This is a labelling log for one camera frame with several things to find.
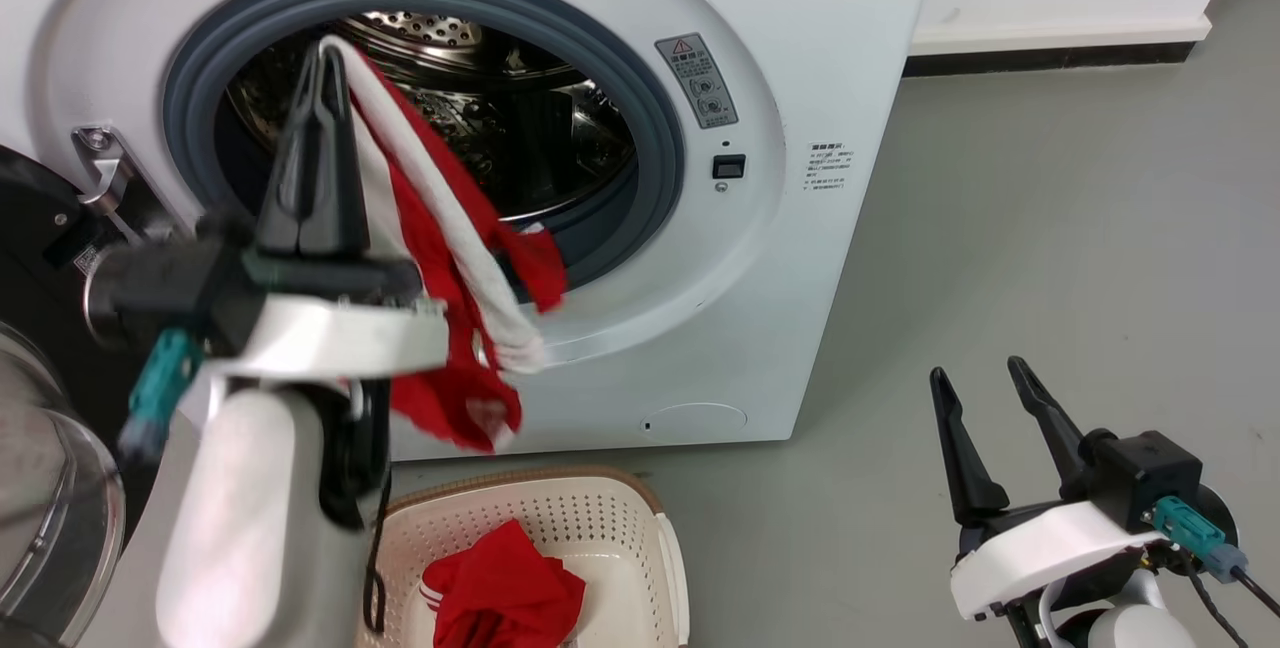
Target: information label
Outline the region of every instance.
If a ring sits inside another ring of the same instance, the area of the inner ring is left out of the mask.
[[[854,166],[854,151],[844,143],[809,143],[809,163],[805,165],[805,191],[835,191],[845,187],[849,169]]]
[[[724,87],[719,67],[699,33],[664,38],[654,46],[662,59],[667,60],[676,79],[680,79],[680,87],[684,88],[700,127],[719,128],[737,123],[737,110]]]

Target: red clothes in basket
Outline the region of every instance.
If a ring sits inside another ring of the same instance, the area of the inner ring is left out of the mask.
[[[577,624],[586,584],[559,558],[539,555],[511,520],[426,566],[419,589],[436,612],[435,648],[558,648]]]

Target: laundry basket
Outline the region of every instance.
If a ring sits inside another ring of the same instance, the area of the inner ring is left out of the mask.
[[[434,613],[417,593],[422,569],[518,520],[544,556],[586,581],[566,648],[678,648],[689,597],[676,533],[644,483],[608,467],[508,473],[406,496],[388,507],[378,570],[387,583],[383,635],[362,624],[361,648],[430,648]],[[419,621],[407,630],[408,621]]]

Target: washing machine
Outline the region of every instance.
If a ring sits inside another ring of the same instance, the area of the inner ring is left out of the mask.
[[[129,236],[252,215],[297,56],[343,35],[564,255],[513,451],[785,439],[919,4],[3,0],[0,145]]]

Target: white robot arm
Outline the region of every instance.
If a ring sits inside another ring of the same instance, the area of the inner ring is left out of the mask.
[[[1201,485],[1197,457],[1157,432],[1083,435],[1027,361],[1010,357],[1009,373],[1053,457],[1057,501],[1010,508],[964,428],[946,373],[929,377],[960,524],[951,594],[965,620],[1006,619],[1021,648],[1190,648],[1156,585],[1161,569],[1192,579],[1238,645],[1244,642],[1212,607],[1198,572],[1242,583],[1280,616],[1245,570],[1230,511]],[[1055,616],[1098,601],[1112,607]]]
[[[340,59],[307,56],[256,228],[105,252],[84,289],[104,343],[151,348],[122,452],[156,460],[197,371],[207,414],[165,548],[169,648],[324,648],[383,628],[390,379],[444,365],[416,265],[367,257]]]

